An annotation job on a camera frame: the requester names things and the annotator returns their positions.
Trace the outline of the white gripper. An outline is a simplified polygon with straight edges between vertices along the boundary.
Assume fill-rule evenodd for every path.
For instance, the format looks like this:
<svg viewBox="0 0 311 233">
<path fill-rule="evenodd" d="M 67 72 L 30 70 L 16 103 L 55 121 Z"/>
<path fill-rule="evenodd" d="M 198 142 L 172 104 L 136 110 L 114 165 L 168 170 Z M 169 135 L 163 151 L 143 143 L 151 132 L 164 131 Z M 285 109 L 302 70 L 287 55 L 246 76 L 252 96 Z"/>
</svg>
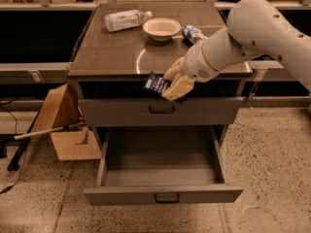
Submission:
<svg viewBox="0 0 311 233">
<path fill-rule="evenodd" d="M 161 96 L 169 101 L 177 100 L 193 90 L 194 83 L 207 83 L 219 75 L 221 60 L 211 41 L 201 41 L 188 49 L 185 57 L 178 58 L 164 73 L 172 81 Z M 180 75 L 182 70 L 187 75 Z"/>
</svg>

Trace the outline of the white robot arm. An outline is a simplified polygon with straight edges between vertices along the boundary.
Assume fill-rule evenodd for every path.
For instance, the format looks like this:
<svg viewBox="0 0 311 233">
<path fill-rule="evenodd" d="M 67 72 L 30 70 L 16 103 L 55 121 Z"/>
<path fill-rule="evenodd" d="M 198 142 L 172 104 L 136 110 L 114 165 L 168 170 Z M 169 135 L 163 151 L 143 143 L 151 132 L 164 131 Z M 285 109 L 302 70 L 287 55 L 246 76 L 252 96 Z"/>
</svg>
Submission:
<svg viewBox="0 0 311 233">
<path fill-rule="evenodd" d="M 226 26 L 190 47 L 164 74 L 171 85 L 162 96 L 174 101 L 196 83 L 207 83 L 226 67 L 268 55 L 311 91 L 311 37 L 294 28 L 266 0 L 241 0 Z"/>
</svg>

